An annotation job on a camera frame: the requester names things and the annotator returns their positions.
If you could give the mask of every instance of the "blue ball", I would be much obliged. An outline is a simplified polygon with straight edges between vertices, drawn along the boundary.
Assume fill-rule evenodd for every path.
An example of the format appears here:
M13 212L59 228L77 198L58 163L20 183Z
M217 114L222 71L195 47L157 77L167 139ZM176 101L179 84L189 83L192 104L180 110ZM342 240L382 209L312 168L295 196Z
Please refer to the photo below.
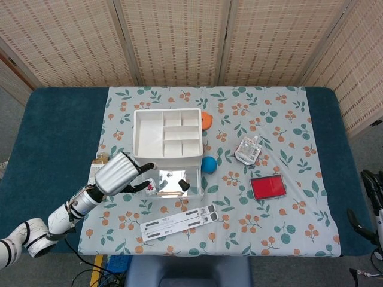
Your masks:
M204 157L202 159L202 172L213 173L217 170L217 161L214 157Z

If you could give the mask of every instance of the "woven screen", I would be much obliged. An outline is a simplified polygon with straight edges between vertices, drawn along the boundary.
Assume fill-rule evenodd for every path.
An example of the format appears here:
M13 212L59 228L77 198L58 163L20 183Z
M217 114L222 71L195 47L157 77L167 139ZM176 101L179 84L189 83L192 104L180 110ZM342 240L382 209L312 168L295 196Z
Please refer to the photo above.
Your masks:
M239 0L226 86L293 86L343 0Z
M305 86L332 88L346 131L383 114L383 1L358 1Z
M134 85L106 0L1 0L0 36L43 86Z
M212 86L218 76L221 27L228 3L121 0L144 84Z

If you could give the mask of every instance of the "robotic arm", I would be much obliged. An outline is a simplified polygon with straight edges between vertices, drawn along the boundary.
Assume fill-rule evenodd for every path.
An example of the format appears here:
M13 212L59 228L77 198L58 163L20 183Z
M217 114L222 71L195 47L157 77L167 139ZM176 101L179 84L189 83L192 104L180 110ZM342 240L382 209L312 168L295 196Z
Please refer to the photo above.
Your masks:
M373 207L376 221L376 232L361 226L354 211L351 209L347 210L348 220L358 234L362 235L372 244L377 245L378 250L374 252L374 254L377 259L383 260L383 172L374 175L368 170L363 170L360 175Z
M134 193L145 188L149 182L137 187L129 184L138 175L155 167L154 163L139 167L125 153L118 153L96 173L94 185L80 188L78 193L49 216L49 227L42 219L33 218L21 223L7 238L0 240L0 270L19 259L22 246L34 258L48 253L68 233L75 232L75 224L94 209L103 196Z

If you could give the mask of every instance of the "table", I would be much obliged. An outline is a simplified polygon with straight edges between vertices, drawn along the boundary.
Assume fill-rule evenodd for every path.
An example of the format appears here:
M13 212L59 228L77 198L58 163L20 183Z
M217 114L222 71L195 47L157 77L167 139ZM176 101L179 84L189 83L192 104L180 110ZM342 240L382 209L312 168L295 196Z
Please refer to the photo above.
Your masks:
M307 88L306 92L308 106L315 107L310 110L313 132L342 254L368 253L373 246L354 234L345 216L345 209L351 207L362 218L362 224L371 226L336 98L324 88ZM4 228L0 235L6 236L8 230L30 217L47 218L86 182L89 164L97 150L106 100L107 88L43 88L31 95L0 185L0 202L17 206L19 212L1 209ZM63 244L55 250L68 251Z
M203 132L204 156L218 170L204 174L203 199L108 197L84 220L84 254L339 256L338 229L327 205L304 87L110 88L99 151L131 153L135 109L200 107L213 116ZM244 136L263 145L255 165L233 155ZM287 196L255 200L250 178L281 173ZM215 204L218 222L143 242L139 226Z

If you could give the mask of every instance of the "orange ball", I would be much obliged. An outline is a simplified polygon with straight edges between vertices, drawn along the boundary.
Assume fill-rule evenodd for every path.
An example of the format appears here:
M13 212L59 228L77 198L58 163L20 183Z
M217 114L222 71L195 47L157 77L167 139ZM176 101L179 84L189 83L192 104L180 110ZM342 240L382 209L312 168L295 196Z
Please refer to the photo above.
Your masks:
M213 116L207 112L201 113L202 117L202 130L208 130L213 122Z

